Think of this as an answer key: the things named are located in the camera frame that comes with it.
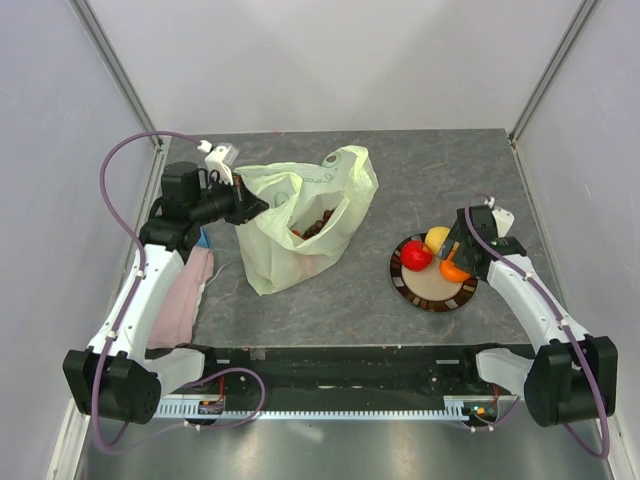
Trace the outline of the orange fruit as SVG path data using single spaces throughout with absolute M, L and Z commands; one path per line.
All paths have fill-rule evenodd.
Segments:
M 455 251 L 451 252 L 449 256 L 442 260 L 439 265 L 440 275 L 451 283 L 464 283 L 471 278 L 471 275 L 460 268 L 458 268 L 454 262 Z

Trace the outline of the yellow lemon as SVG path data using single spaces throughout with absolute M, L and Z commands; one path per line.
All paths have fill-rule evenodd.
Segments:
M 450 232 L 449 227 L 435 226 L 432 227 L 425 236 L 424 244 L 433 253 L 437 254 Z

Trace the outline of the red apple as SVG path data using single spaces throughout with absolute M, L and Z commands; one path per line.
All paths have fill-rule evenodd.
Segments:
M 422 241 L 410 240 L 400 250 L 400 261 L 406 269 L 420 272 L 430 266 L 433 253 Z

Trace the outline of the green avocado print plastic bag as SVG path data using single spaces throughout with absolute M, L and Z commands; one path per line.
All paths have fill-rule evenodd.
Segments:
M 333 266 L 364 220 L 379 187 L 369 150 L 348 145 L 320 164 L 281 162 L 236 169 L 247 188 L 269 209 L 238 226 L 236 234 L 249 284 L 260 295 L 290 288 Z M 321 232 L 303 233 L 325 210 Z

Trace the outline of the purple grape bunch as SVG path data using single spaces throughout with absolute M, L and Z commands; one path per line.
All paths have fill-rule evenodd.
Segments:
M 325 210 L 321 219 L 316 220 L 311 226 L 309 226 L 302 234 L 301 237 L 304 240 L 312 238 L 318 235 L 324 226 L 328 223 L 331 216 L 333 215 L 333 210 Z

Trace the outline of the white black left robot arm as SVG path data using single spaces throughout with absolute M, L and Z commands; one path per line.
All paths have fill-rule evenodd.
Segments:
M 191 162 L 165 168 L 161 194 L 134 237 L 138 250 L 112 311 L 85 349 L 64 358 L 65 378 L 83 414 L 146 424 L 164 396 L 190 387 L 208 393 L 218 385 L 210 347 L 181 342 L 162 356 L 146 356 L 152 326 L 201 228 L 218 220 L 243 225 L 269 208 L 240 175 L 204 186 L 200 172 Z

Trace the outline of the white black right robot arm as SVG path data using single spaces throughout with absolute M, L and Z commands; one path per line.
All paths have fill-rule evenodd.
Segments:
M 512 215 L 490 204 L 460 208 L 437 255 L 485 282 L 510 307 L 533 348 L 531 359 L 485 349 L 458 368 L 467 392 L 492 383 L 524 399 L 542 427 L 606 419 L 616 408 L 618 350 L 595 337 L 555 299 L 526 249 L 507 231 Z

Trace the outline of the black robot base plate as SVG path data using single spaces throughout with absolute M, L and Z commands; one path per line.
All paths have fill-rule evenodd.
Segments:
M 216 349 L 209 374 L 222 379 L 187 387 L 187 395 L 221 394 L 256 398 L 257 408 L 281 395 L 313 395 L 353 390 L 380 395 L 490 396 L 507 390 L 481 380 L 475 366 L 476 346 L 352 346 Z

